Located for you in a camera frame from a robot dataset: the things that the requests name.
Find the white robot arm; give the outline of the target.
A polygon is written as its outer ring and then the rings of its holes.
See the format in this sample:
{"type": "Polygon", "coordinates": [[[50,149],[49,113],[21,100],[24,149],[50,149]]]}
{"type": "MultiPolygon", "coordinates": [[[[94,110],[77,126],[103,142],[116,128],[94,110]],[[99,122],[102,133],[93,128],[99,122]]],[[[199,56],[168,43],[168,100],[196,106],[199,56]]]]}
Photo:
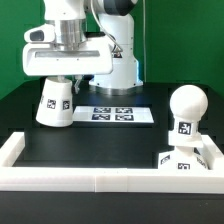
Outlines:
{"type": "Polygon", "coordinates": [[[43,0],[45,23],[25,32],[22,64],[29,76],[65,76],[78,90],[89,76],[90,89],[126,95],[141,88],[133,54],[138,0],[43,0]]]}

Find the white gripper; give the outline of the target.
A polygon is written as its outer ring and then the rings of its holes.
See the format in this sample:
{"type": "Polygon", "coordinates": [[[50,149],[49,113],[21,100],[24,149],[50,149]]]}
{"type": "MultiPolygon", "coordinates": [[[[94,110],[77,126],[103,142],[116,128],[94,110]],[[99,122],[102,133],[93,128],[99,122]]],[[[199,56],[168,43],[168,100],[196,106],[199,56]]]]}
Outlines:
{"type": "Polygon", "coordinates": [[[75,50],[58,50],[52,44],[26,44],[23,70],[28,76],[76,75],[74,91],[79,93],[81,75],[108,74],[113,69],[110,46],[105,41],[86,41],[75,50]]]}

